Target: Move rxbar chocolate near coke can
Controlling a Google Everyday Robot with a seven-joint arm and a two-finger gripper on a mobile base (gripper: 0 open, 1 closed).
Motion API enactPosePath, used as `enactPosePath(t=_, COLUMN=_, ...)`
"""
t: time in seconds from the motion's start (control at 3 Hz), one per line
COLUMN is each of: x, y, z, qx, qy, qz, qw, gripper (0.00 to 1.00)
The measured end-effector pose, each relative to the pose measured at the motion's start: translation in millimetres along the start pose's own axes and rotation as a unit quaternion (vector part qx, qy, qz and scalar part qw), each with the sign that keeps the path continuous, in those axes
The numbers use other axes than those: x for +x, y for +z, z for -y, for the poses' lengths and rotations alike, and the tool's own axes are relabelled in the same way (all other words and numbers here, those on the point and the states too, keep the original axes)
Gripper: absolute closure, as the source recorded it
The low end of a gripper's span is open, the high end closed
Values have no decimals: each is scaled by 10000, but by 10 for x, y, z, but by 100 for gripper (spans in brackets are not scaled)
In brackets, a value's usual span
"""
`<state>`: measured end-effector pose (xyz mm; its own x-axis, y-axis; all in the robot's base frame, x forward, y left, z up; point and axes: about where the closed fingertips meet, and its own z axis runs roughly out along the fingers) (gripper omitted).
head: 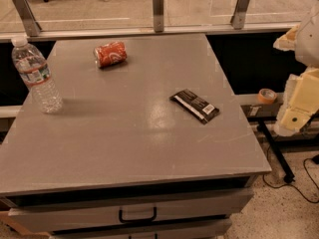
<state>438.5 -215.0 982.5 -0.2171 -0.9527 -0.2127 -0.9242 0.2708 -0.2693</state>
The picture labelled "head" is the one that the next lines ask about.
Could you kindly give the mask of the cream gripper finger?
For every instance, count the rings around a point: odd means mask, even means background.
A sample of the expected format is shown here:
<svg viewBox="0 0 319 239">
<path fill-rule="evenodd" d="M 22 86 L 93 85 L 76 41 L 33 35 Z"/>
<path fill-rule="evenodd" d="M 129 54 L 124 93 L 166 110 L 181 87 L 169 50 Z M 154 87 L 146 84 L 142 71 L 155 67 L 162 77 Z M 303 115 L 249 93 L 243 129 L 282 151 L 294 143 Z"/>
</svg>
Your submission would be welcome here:
<svg viewBox="0 0 319 239">
<path fill-rule="evenodd" d="M 300 76 L 289 76 L 274 131 L 281 136 L 291 136 L 299 132 L 318 110 L 319 69 L 308 67 Z"/>
<path fill-rule="evenodd" d="M 292 27 L 284 35 L 276 39 L 276 41 L 273 43 L 273 47 L 280 51 L 294 51 L 298 29 L 299 25 Z"/>
</svg>

